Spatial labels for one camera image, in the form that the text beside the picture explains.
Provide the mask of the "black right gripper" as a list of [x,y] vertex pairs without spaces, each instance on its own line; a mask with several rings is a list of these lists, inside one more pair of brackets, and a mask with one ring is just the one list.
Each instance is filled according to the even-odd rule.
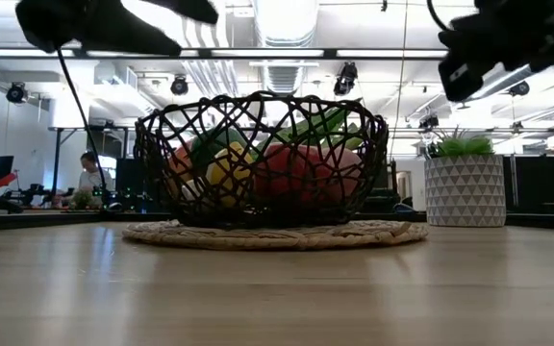
[[534,72],[554,65],[554,0],[476,1],[477,10],[452,19],[439,33],[448,54],[439,74],[448,101],[464,101],[501,63]]

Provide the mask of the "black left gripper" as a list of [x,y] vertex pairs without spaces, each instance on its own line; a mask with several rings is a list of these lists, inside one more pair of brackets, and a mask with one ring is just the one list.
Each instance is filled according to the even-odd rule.
[[[209,0],[144,0],[184,17],[216,24]],[[81,41],[88,18],[88,50],[179,56],[181,46],[129,12],[119,0],[21,0],[15,16],[26,40],[45,53]]]

